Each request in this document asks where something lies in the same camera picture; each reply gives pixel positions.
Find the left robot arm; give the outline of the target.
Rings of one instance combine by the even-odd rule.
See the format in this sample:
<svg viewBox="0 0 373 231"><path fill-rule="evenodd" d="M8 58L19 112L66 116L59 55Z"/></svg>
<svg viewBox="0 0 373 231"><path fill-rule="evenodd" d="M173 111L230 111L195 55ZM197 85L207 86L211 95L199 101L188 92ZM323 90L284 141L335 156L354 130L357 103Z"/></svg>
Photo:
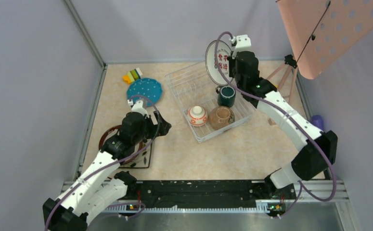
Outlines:
<svg viewBox="0 0 373 231"><path fill-rule="evenodd" d="M121 171L118 178L102 184L121 163L141 153L135 151L140 142L168 134L172 125L158 111L154 116L157 124L147 114L127 113L118 132L105 141L81 177L57 199L49 198L43 204L46 231L85 231L111 203L135 196L136 179L127 172Z"/></svg>

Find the teal polka dot plate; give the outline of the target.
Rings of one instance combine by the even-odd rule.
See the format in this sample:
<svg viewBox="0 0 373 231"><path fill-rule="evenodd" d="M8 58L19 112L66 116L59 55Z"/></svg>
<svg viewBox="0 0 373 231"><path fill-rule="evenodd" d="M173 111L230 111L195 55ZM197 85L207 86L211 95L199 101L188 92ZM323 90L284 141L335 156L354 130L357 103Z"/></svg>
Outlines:
<svg viewBox="0 0 373 231"><path fill-rule="evenodd" d="M156 104L163 94L163 87L156 79L145 77L131 83L126 94L128 100L134 95L142 95Z"/></svg>

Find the dark green mug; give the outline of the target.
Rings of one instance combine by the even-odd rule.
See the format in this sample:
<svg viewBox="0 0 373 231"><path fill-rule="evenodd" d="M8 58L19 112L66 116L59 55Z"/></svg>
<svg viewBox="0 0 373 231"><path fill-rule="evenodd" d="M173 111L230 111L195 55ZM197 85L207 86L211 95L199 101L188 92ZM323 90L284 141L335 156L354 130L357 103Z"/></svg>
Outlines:
<svg viewBox="0 0 373 231"><path fill-rule="evenodd" d="M232 108L235 102L236 91L230 86L218 86L216 88L218 94L217 103L219 106Z"/></svg>

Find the brown flower glazed bowl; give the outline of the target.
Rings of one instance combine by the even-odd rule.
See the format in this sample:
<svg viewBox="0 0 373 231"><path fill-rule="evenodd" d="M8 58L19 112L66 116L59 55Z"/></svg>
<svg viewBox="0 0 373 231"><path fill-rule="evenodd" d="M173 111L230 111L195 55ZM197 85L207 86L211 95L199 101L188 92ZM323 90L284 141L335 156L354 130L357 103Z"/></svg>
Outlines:
<svg viewBox="0 0 373 231"><path fill-rule="evenodd" d="M218 106L208 116L208 122L212 129L219 130L235 122L235 115L231 108Z"/></svg>

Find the white plate with characters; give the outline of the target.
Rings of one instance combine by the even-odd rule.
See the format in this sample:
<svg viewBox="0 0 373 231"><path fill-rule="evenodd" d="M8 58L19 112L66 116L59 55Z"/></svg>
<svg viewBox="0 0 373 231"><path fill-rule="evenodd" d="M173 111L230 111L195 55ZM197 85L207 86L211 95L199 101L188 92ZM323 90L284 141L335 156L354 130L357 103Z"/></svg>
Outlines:
<svg viewBox="0 0 373 231"><path fill-rule="evenodd" d="M215 84L218 86L226 86L228 83L222 77L219 70L221 70L228 81L232 80L232 78L229 77L230 66L228 61L228 57L231 55L232 50L224 41L220 41L217 50L215 50L216 42L216 40L212 41L206 49L205 66L210 79Z"/></svg>

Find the orange patterned white bowl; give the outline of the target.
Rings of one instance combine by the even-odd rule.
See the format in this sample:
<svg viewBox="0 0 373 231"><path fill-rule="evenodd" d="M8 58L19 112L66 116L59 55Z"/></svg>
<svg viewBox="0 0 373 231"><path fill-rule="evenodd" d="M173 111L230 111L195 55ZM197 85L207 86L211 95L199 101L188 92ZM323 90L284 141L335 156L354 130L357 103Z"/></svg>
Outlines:
<svg viewBox="0 0 373 231"><path fill-rule="evenodd" d="M194 105L189 108L187 118L189 124L199 127L207 123L208 113L202 106Z"/></svg>

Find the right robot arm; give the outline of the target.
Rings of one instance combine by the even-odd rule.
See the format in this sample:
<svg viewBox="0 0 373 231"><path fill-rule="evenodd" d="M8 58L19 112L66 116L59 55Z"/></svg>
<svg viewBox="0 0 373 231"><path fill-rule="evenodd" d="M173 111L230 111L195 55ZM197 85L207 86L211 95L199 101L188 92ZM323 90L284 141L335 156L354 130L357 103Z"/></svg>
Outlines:
<svg viewBox="0 0 373 231"><path fill-rule="evenodd" d="M259 60L253 52L233 52L227 60L229 76L235 79L243 98L274 120L298 150L289 164L265 178L265 194L278 198L284 187L310 180L326 169L331 170L336 158L337 135L331 130L324 132L308 122L269 80L262 78Z"/></svg>

